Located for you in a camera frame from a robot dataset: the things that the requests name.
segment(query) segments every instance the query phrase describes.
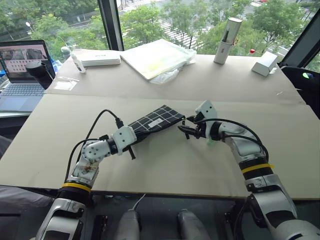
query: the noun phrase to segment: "white label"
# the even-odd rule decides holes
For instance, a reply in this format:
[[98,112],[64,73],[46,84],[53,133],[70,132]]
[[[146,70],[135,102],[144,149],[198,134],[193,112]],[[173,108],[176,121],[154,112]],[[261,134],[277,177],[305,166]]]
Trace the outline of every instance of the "white label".
[[163,122],[163,120],[161,119],[161,118],[158,118],[157,120],[154,120],[153,122],[150,122],[149,124],[148,124],[148,126],[150,127],[150,128],[153,128],[155,125],[157,125],[157,124],[159,124],[159,123],[162,123]]

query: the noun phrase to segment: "laptop touchpad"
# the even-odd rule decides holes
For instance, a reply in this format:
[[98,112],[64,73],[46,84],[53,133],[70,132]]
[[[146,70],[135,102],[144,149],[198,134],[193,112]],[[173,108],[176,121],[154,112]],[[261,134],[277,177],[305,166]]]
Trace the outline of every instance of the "laptop touchpad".
[[7,97],[1,104],[2,111],[14,111],[19,110],[25,102],[28,100],[27,97]]

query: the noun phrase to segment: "black cable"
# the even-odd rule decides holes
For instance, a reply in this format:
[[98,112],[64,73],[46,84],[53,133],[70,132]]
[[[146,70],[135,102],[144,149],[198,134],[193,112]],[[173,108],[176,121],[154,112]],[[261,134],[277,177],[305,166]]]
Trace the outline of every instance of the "black cable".
[[68,177],[69,177],[69,170],[70,170],[70,165],[71,165],[71,161],[72,161],[72,157],[75,153],[75,150],[77,149],[77,147],[82,144],[82,143],[85,143],[87,141],[92,141],[92,140],[98,140],[96,138],[88,138],[88,139],[84,139],[84,140],[81,140],[80,142],[78,142],[72,149],[72,152],[69,156],[69,162],[68,162],[68,166],[66,167],[66,174],[65,174],[65,179],[64,179],[64,182],[67,181]]
[[262,150],[264,151],[264,154],[265,154],[265,158],[266,158],[267,162],[269,162],[269,152],[268,152],[267,148],[261,143],[261,141],[257,141],[251,137],[241,136],[241,135],[224,135],[222,140],[224,140],[226,138],[240,138],[240,139],[246,139],[246,140],[254,142],[255,144],[259,145],[262,148]]
[[[88,134],[87,134],[86,137],[85,137],[86,139],[90,137],[90,134],[92,133],[93,129],[95,128],[95,126],[96,126],[99,118],[100,118],[100,117],[102,116],[102,114],[104,114],[105,112],[110,113],[110,114],[115,118],[115,121],[116,121],[116,123],[117,123],[117,126],[118,126],[118,122],[121,122],[120,118],[117,117],[117,115],[115,115],[111,110],[109,110],[109,109],[104,109],[104,110],[102,110],[102,111],[98,114],[98,116],[97,116],[96,119],[94,120],[94,122],[93,122],[93,124],[92,124],[92,126],[91,126],[91,128],[90,128],[90,130],[89,130],[89,132],[88,132]],[[77,157],[77,159],[76,159],[76,162],[79,162],[80,156],[81,156],[81,151],[80,151],[79,154],[78,154],[78,157]]]
[[234,240],[244,240],[244,234],[242,232],[242,219],[244,216],[245,211],[248,209],[249,201],[246,200],[240,209],[238,215],[235,218],[233,224],[233,239]]
[[223,118],[208,118],[208,119],[205,119],[205,120],[200,120],[200,121],[196,121],[194,122],[195,124],[202,124],[202,123],[205,123],[205,122],[208,122],[208,121],[221,121],[221,122],[227,122],[227,123],[231,123],[231,124],[235,124],[235,125],[238,125],[240,127],[243,127],[244,129],[248,130],[250,133],[252,133],[252,135],[258,140],[258,142],[261,143],[261,140],[260,138],[258,137],[258,135],[252,130],[250,129],[249,127],[247,127],[246,125],[243,125],[239,122],[236,122],[236,121],[232,121],[232,120],[228,120],[228,119],[223,119]]

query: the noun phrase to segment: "white cable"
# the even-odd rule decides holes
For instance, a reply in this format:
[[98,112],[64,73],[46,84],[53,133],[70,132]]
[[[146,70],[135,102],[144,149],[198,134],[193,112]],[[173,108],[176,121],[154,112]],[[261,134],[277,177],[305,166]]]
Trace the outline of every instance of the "white cable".
[[136,210],[139,202],[144,198],[146,194],[143,194],[142,197],[140,197],[140,199],[135,203],[135,205],[133,205],[133,208],[131,208],[130,210]]

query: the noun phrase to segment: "small white bottle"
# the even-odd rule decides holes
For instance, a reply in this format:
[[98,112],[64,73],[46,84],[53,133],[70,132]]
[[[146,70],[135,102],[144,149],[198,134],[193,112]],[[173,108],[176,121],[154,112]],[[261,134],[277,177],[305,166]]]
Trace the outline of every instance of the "small white bottle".
[[87,70],[85,69],[82,62],[77,58],[77,56],[73,52],[71,52],[71,57],[77,69],[80,71],[80,73],[85,74]]

